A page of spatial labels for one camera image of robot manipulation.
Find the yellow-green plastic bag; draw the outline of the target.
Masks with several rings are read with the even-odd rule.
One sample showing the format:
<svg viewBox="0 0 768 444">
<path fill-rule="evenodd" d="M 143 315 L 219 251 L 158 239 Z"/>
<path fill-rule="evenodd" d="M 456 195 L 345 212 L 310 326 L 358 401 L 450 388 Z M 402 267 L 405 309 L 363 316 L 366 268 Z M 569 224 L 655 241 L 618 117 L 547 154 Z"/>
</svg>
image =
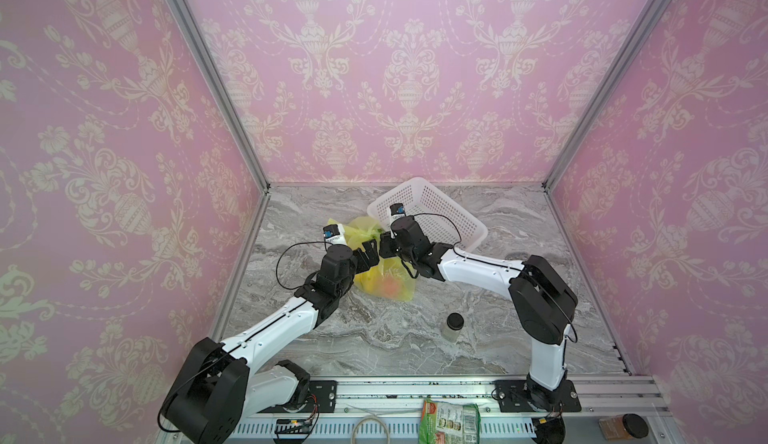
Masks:
<svg viewBox="0 0 768 444">
<path fill-rule="evenodd" d="M 329 219 L 329 224 L 342 224 L 336 220 Z M 364 242 L 374 239 L 377 245 L 380 244 L 380 235 L 384 231 L 379 221 L 370 216 L 363 216 L 353 219 L 352 221 L 342 224 L 345 230 L 345 238 L 347 246 L 352 250 L 362 247 Z M 370 269 L 368 272 L 359 274 L 355 277 L 354 286 L 374 297 L 380 297 L 377 292 L 377 283 L 384 276 L 394 276 L 401 280 L 404 286 L 403 296 L 400 300 L 392 300 L 398 302 L 410 302 L 415 294 L 416 281 L 410 277 L 401 262 L 397 258 L 392 259 L 380 259 L 379 265 Z"/>
</svg>

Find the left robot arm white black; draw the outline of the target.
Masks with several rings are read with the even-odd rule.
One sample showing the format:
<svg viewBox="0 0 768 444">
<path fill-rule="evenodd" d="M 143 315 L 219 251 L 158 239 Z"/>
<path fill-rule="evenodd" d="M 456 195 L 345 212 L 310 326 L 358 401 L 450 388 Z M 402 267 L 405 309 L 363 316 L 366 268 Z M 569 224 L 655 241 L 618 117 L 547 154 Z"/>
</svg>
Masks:
<svg viewBox="0 0 768 444">
<path fill-rule="evenodd" d="M 373 240 L 357 249 L 333 244 L 319 270 L 279 310 L 221 342 L 198 341 L 160 407 L 160 430 L 179 432 L 193 443 L 222 443 L 244 417 L 275 406 L 302 409 L 311 403 L 307 371 L 289 360 L 265 365 L 326 321 L 355 277 L 378 263 Z"/>
</svg>

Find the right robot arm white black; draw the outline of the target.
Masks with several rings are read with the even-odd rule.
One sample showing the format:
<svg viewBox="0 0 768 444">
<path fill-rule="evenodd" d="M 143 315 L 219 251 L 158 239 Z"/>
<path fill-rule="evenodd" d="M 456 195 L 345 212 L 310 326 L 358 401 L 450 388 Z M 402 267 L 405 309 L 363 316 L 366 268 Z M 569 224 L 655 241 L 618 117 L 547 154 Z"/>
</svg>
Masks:
<svg viewBox="0 0 768 444">
<path fill-rule="evenodd" d="M 544 257 L 523 261 L 491 259 L 461 251 L 456 244 L 432 242 L 401 204 L 391 207 L 389 232 L 381 235 L 380 256 L 398 258 L 413 278 L 455 282 L 510 300 L 531 339 L 525 392 L 529 404 L 551 413 L 572 412 L 567 343 L 578 341 L 573 324 L 578 298 Z"/>
</svg>

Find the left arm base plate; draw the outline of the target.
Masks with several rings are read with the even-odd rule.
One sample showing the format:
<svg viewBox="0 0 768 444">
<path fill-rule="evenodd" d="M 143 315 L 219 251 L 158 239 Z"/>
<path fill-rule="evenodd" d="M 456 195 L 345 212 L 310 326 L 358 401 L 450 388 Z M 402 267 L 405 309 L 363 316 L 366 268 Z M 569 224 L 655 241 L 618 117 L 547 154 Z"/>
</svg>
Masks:
<svg viewBox="0 0 768 444">
<path fill-rule="evenodd" d="M 317 410 L 320 414 L 334 413 L 336 409 L 336 397 L 338 392 L 337 380 L 311 380 L 308 386 L 306 399 L 301 405 L 284 406 L 277 405 L 260 411 L 260 414 L 309 414 Z"/>
</svg>

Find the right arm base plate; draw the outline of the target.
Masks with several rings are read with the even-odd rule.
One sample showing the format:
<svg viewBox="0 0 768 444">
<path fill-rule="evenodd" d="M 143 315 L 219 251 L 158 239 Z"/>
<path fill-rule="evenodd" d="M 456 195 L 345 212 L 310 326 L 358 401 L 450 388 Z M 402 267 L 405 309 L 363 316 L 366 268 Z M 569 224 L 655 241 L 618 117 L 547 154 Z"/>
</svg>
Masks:
<svg viewBox="0 0 768 444">
<path fill-rule="evenodd" d="M 491 397 L 502 413 L 579 413 L 582 405 L 572 381 L 548 390 L 532 379 L 496 380 Z"/>
</svg>

